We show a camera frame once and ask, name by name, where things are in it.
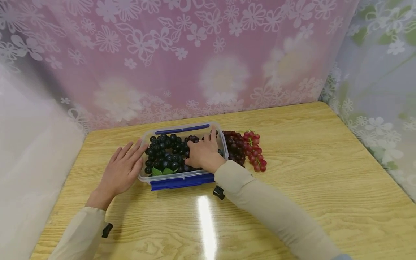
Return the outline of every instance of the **wooden table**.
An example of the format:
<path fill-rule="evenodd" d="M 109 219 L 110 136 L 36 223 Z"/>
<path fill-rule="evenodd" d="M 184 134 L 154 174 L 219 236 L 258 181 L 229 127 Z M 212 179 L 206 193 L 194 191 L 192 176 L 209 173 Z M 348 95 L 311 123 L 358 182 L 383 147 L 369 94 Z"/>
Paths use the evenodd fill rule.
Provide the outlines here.
<path fill-rule="evenodd" d="M 343 252 L 361 260 L 416 259 L 416 206 L 321 102 L 90 133 L 31 259 L 48 258 L 117 147 L 149 129 L 205 121 L 260 134 L 268 168 L 253 175 L 301 205 Z M 214 187 L 150 191 L 137 181 L 108 209 L 114 228 L 94 259 L 293 259 L 251 215 L 213 196 Z"/>

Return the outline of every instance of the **plastic container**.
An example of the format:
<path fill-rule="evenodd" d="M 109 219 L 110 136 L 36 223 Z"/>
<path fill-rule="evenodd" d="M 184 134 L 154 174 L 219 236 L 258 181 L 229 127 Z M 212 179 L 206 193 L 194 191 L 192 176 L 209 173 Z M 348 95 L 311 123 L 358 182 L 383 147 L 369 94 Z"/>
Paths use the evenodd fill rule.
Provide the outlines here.
<path fill-rule="evenodd" d="M 143 140 L 146 143 L 149 143 L 151 136 L 158 137 L 161 134 L 176 134 L 181 137 L 182 140 L 188 137 L 189 135 L 194 135 L 201 139 L 204 134 L 209 134 L 211 127 L 215 126 L 218 130 L 217 143 L 218 149 L 221 149 L 224 153 L 224 159 L 228 160 L 228 149 L 225 144 L 225 137 L 220 128 L 220 125 L 216 122 L 207 122 L 207 123 L 198 123 L 198 124 L 188 124 L 188 125 L 179 125 L 166 128 L 155 129 L 146 132 L 143 135 Z M 147 161 L 148 156 L 143 154 L 144 161 Z M 189 171 L 184 173 L 173 173 L 168 175 L 161 176 L 149 176 L 144 172 L 144 166 L 140 172 L 138 179 L 142 182 L 147 182 L 151 184 L 152 190 L 161 190 L 161 189 L 172 189 L 172 188 L 182 188 L 188 186 L 201 185 L 203 183 L 209 183 L 214 181 L 214 175 L 205 171 L 205 170 L 196 170 Z"/>

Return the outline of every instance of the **sleeve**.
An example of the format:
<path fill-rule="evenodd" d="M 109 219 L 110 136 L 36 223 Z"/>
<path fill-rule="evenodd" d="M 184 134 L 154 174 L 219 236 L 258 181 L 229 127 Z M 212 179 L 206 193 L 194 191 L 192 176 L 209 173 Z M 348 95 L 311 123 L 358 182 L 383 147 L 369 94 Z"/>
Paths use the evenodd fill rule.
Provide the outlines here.
<path fill-rule="evenodd" d="M 49 260 L 92 260 L 98 248 L 105 211 L 85 207 L 80 210 L 66 228 Z"/>
<path fill-rule="evenodd" d="M 274 187 L 227 161 L 215 173 L 227 198 L 276 234 L 300 260 L 342 260 L 340 250 L 314 219 Z"/>

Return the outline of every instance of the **blue container lid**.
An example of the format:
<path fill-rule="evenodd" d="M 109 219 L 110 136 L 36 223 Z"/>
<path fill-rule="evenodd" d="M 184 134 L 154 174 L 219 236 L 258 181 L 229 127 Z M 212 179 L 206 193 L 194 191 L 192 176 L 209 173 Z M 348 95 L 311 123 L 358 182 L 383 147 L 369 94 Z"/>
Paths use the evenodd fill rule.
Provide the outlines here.
<path fill-rule="evenodd" d="M 161 181 L 151 181 L 152 191 L 158 191 L 163 189 L 176 189 L 183 187 L 197 186 L 204 183 L 214 182 L 214 175 L 212 173 L 190 176 L 176 179 L 167 179 Z"/>

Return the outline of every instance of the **black clip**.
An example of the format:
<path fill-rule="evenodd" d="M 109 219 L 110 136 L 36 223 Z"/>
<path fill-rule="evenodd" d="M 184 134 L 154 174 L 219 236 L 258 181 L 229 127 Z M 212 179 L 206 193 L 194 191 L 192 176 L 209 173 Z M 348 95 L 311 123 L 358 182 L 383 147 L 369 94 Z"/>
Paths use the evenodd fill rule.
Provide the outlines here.
<path fill-rule="evenodd" d="M 102 238 L 107 238 L 108 234 L 110 233 L 111 229 L 113 229 L 113 224 L 108 223 L 108 225 L 103 229 L 103 235 Z"/>
<path fill-rule="evenodd" d="M 220 186 L 218 186 L 218 185 L 215 187 L 215 189 L 214 189 L 214 191 L 213 191 L 213 194 L 214 194 L 215 196 L 219 197 L 219 198 L 220 198 L 220 200 L 223 200 L 223 199 L 225 198 L 223 188 L 221 188 L 221 187 L 220 187 Z"/>

